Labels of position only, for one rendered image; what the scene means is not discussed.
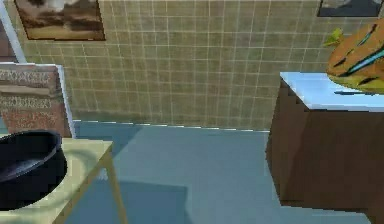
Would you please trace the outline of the orange striped fish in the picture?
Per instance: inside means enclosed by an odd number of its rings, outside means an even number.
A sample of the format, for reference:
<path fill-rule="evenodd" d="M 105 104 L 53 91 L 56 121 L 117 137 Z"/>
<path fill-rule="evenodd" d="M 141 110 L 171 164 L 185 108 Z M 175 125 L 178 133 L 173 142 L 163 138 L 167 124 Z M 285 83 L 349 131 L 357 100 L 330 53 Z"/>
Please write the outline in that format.
<path fill-rule="evenodd" d="M 384 95 L 384 18 L 345 36 L 336 28 L 325 46 L 333 46 L 326 66 L 334 83 L 362 92 Z"/>

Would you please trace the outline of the pale yellow table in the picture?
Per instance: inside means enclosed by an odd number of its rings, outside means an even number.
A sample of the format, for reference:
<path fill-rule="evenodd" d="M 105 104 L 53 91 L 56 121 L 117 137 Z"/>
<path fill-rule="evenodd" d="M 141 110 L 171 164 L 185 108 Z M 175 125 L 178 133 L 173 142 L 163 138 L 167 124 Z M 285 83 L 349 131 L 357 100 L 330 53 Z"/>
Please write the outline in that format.
<path fill-rule="evenodd" d="M 106 170 L 120 224 L 129 224 L 113 164 L 113 142 L 64 138 L 67 174 L 50 194 L 21 209 L 0 212 L 0 224 L 65 224 L 101 169 Z"/>

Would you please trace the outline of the brown cabinet with white top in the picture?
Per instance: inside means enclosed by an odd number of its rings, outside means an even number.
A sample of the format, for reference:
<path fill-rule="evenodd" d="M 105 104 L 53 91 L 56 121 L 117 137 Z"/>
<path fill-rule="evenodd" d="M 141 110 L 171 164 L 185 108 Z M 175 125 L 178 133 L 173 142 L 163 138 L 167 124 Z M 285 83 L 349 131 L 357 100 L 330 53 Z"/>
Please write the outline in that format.
<path fill-rule="evenodd" d="M 384 224 L 384 95 L 282 72 L 266 160 L 281 205 Z"/>

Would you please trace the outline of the brown framed landscape picture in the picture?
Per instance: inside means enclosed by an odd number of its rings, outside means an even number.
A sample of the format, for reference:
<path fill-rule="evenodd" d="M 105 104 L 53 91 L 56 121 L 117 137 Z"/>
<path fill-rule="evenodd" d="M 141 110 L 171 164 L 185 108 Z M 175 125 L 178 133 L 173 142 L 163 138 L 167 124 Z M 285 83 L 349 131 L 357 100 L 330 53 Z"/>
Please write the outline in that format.
<path fill-rule="evenodd" d="M 14 0 L 29 40 L 104 41 L 98 0 Z"/>

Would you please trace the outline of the brown patterned white-framed panel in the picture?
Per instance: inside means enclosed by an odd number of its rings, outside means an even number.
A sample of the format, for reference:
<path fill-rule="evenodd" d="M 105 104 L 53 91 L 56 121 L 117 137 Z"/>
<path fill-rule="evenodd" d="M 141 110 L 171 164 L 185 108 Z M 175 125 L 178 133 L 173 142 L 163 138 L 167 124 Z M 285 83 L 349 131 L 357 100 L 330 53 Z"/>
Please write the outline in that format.
<path fill-rule="evenodd" d="M 45 129 L 75 138 L 63 66 L 0 62 L 0 117 L 9 133 Z"/>

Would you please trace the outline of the black round pot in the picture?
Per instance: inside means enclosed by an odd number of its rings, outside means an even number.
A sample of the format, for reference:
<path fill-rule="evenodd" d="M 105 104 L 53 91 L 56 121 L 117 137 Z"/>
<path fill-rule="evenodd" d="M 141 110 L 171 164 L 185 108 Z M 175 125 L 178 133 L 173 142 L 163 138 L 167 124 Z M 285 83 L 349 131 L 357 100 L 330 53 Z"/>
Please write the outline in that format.
<path fill-rule="evenodd" d="M 0 211 L 41 200 L 66 174 L 67 160 L 59 133 L 28 130 L 0 137 Z"/>

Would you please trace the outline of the dark framed picture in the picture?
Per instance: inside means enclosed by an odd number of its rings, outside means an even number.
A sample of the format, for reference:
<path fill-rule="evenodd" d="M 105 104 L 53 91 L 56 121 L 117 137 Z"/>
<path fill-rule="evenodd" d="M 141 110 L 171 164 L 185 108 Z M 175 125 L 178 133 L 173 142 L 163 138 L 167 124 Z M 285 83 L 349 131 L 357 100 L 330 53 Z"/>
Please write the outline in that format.
<path fill-rule="evenodd" d="M 318 17 L 377 17 L 384 0 L 321 0 Z"/>

